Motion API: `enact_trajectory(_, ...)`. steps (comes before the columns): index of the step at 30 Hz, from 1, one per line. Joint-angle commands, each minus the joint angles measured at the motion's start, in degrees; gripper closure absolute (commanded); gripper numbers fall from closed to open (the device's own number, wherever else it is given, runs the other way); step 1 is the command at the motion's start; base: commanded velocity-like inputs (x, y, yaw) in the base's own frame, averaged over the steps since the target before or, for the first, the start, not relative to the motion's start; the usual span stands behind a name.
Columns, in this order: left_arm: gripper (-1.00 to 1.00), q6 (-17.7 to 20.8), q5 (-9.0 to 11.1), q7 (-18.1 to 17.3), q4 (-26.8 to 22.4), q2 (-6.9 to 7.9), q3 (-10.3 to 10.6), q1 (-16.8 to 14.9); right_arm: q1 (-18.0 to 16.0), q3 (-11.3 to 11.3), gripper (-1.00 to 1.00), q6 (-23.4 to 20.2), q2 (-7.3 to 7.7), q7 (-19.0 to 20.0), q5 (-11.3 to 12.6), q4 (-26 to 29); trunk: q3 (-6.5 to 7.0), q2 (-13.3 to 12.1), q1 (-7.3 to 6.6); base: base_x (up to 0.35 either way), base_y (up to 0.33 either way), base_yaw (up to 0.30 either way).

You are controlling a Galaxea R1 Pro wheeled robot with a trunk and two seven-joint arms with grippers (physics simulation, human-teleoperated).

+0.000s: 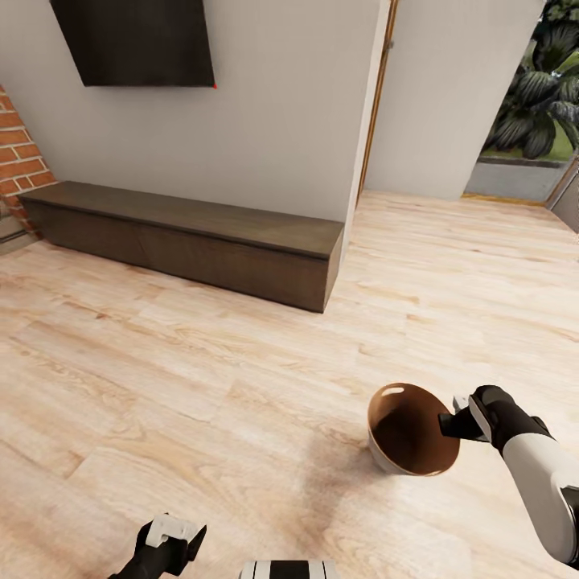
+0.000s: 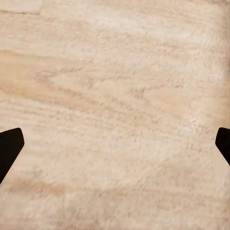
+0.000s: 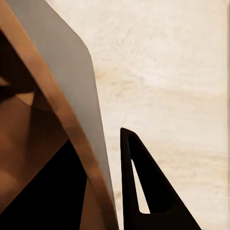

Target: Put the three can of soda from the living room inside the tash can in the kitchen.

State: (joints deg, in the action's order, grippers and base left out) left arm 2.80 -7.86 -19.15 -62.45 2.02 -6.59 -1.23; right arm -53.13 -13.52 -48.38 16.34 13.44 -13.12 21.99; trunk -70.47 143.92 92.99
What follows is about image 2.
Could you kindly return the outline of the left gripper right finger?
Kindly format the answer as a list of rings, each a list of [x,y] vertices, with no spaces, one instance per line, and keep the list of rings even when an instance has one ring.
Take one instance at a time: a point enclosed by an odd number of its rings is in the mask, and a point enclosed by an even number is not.
[[[219,128],[215,144],[230,165],[230,129]]]

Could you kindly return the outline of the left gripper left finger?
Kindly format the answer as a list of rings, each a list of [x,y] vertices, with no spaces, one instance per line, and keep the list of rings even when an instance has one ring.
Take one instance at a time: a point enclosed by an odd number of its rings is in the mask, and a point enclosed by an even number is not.
[[[22,130],[18,127],[0,133],[0,184],[24,146]]]

